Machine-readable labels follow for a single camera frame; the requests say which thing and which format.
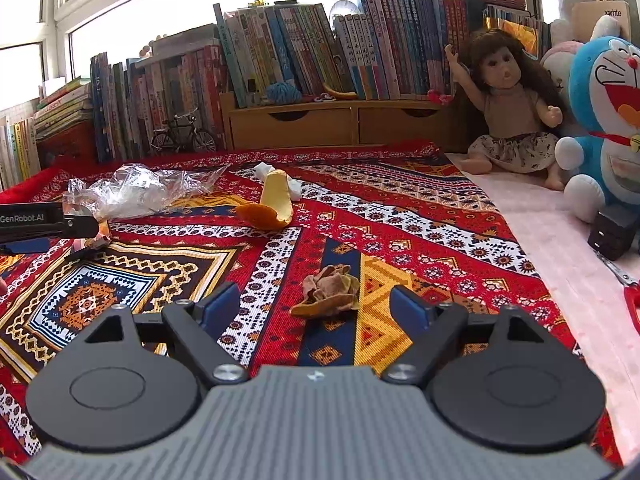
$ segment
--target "patterned tablecloth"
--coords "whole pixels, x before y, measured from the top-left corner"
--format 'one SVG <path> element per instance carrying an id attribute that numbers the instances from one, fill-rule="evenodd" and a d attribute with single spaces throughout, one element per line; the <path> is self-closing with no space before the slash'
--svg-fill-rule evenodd
<path id="1" fill-rule="evenodd" d="M 255 231 L 233 212 L 259 200 L 252 167 L 260 161 L 304 182 L 293 223 L 277 234 Z M 113 303 L 158 311 L 178 298 L 198 300 L 223 280 L 236 282 L 242 295 L 219 343 L 252 374 L 262 364 L 357 364 L 380 372 L 410 344 L 389 313 L 389 291 L 398 283 L 428 301 L 455 300 L 474 312 L 518 304 L 580 355 L 494 204 L 433 145 L 231 153 L 162 166 L 225 163 L 231 167 L 212 195 L 182 200 L 153 217 L 111 222 L 114 242 L 94 261 L 65 262 L 68 240 L 46 254 L 0 259 L 9 285 L 0 298 L 5 455 L 21 461 L 37 452 L 24 412 L 26 384 L 101 311 Z M 71 175 L 48 171 L 46 180 L 0 194 L 0 202 L 55 200 Z M 348 264 L 359 277 L 360 310 L 307 323 L 293 319 L 289 307 L 302 298 L 302 279 L 329 264 Z M 594 446 L 620 463 L 608 416 Z"/>

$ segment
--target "black circular pad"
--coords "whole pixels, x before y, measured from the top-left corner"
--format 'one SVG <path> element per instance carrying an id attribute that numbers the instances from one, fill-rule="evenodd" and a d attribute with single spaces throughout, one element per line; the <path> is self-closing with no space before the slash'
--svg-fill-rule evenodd
<path id="1" fill-rule="evenodd" d="M 511 342 L 446 365 L 431 399 L 443 418 L 485 446 L 551 452 L 588 442 L 602 416 L 597 377 L 554 345 Z"/>
<path id="2" fill-rule="evenodd" d="M 38 436 L 68 449 L 115 452 L 175 431 L 198 405 L 193 374 L 141 346 L 82 344 L 31 381 L 26 407 Z"/>

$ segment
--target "white tissue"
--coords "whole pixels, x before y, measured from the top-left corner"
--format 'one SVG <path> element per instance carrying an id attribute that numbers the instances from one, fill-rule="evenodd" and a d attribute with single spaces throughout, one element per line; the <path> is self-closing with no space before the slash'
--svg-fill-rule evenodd
<path id="1" fill-rule="evenodd" d="M 255 176 L 260 182 L 264 182 L 267 174 L 274 170 L 275 168 L 273 166 L 265 164 L 264 162 L 261 162 L 254 168 Z M 289 175 L 287 175 L 287 182 L 289 183 L 289 197 L 292 202 L 297 202 L 302 196 L 302 182 L 291 178 Z"/>

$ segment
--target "crumpled brown cloth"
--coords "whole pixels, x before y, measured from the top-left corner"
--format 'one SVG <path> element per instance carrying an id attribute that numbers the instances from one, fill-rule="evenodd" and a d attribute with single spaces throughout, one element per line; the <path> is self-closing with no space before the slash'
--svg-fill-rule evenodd
<path id="1" fill-rule="evenodd" d="M 351 266 L 326 266 L 315 276 L 302 280 L 305 299 L 291 307 L 292 316 L 304 319 L 335 316 L 345 310 L 358 310 L 360 280 L 348 274 Z"/>

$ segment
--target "doll dress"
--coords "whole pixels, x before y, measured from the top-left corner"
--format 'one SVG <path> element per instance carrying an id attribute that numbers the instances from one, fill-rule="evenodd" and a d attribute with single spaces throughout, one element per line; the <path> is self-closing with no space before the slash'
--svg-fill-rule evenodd
<path id="1" fill-rule="evenodd" d="M 520 83 L 486 94 L 484 119 L 489 135 L 478 137 L 468 154 L 482 153 L 493 164 L 513 173 L 544 170 L 555 161 L 558 138 L 542 130 L 536 111 L 538 94 Z"/>

